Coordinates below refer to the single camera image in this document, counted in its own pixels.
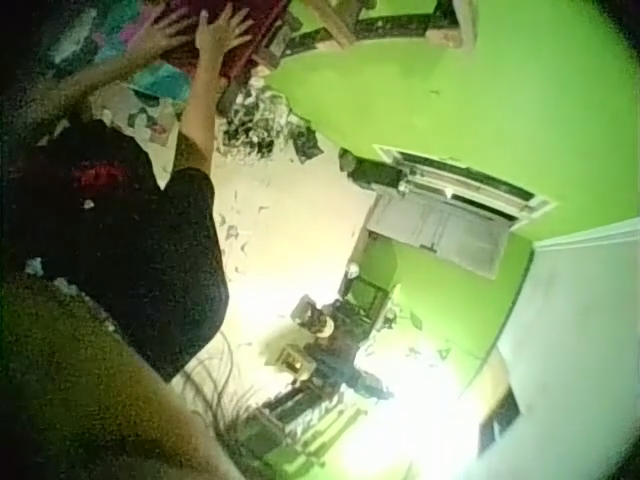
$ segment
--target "white wall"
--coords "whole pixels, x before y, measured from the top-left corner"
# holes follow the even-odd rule
[[[498,342],[522,413],[463,478],[610,472],[639,418],[638,246],[536,252]]]

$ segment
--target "raised arm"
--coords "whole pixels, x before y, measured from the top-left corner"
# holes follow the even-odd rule
[[[156,23],[162,8],[153,12],[124,55],[91,65],[63,80],[45,82],[30,92],[16,115],[16,131],[29,135],[38,126],[64,115],[95,90],[126,79],[165,51],[189,41],[192,36],[181,32],[197,19],[187,18],[187,10],[182,9]]]
[[[216,103],[220,67],[224,54],[249,40],[242,35],[253,23],[244,20],[247,9],[233,14],[229,3],[218,19],[209,24],[206,11],[200,14],[196,47],[200,51],[191,93],[182,115],[173,170],[197,168],[211,173],[215,139]]]

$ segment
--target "window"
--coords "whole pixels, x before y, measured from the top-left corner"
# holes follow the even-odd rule
[[[500,440],[519,416],[520,408],[518,407],[518,402],[513,395],[513,390],[509,388],[493,412],[480,425],[478,455]]]

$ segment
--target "floor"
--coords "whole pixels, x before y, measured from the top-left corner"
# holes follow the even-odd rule
[[[307,332],[288,316],[300,297],[330,302],[355,246],[374,195],[338,169],[337,148],[320,140],[324,154],[302,165],[293,151],[252,164],[214,158],[214,219],[231,301],[222,328],[189,369],[207,391],[232,369],[223,403],[260,403],[291,378],[269,363]],[[168,181],[175,132],[167,147],[147,143],[161,184]],[[225,343],[228,339],[231,354]],[[182,379],[174,380],[176,387]]]

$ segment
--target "clutter on floor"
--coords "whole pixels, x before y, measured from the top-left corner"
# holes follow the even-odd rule
[[[289,143],[300,163],[323,153],[309,123],[291,111],[284,95],[259,77],[241,90],[229,115],[216,128],[220,139],[216,151],[240,163],[269,160]]]

